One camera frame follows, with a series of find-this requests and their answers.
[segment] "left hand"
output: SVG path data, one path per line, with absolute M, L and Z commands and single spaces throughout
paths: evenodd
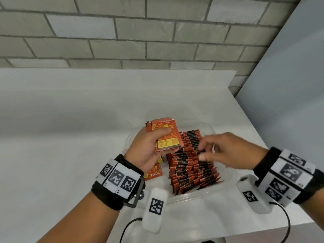
M 156 140 L 170 134 L 171 131 L 171 128 L 159 128 L 152 132 L 147 132 L 146 127 L 143 127 L 135 136 L 124 158 L 140 168 L 144 173 L 148 172 L 160 156 L 179 150 L 173 149 L 165 152 L 154 152 Z

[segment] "wristband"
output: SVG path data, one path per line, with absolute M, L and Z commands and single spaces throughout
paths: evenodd
M 303 203 L 324 187 L 324 174 L 287 149 L 272 147 L 253 171 L 259 190 L 284 207 Z
M 134 204 L 128 204 L 128 201 L 145 188 L 143 175 L 143 171 L 125 160 L 120 154 L 115 160 L 110 159 L 104 166 L 91 191 L 114 210 L 122 209 L 123 205 L 135 208 L 138 196 Z

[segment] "forearm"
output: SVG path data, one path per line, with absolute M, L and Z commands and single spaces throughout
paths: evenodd
M 324 188 L 317 191 L 309 200 L 300 206 L 324 230 Z
M 118 215 L 89 192 L 38 243 L 105 243 Z

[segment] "fingernail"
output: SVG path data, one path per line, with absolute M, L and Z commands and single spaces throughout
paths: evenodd
M 206 160 L 204 154 L 200 154 L 200 155 L 198 155 L 198 158 L 199 158 L 199 160 L 201 160 L 201 161 L 205 161 L 205 160 Z

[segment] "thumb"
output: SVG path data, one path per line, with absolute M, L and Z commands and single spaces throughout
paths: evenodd
M 166 136 L 172 132 L 172 129 L 167 127 L 167 128 L 158 128 L 156 130 L 153 130 L 152 132 L 149 132 L 149 136 L 152 139 L 152 141 L 156 141 L 162 136 Z
M 218 161 L 223 163 L 224 154 L 221 153 L 201 153 L 199 156 L 200 161 Z

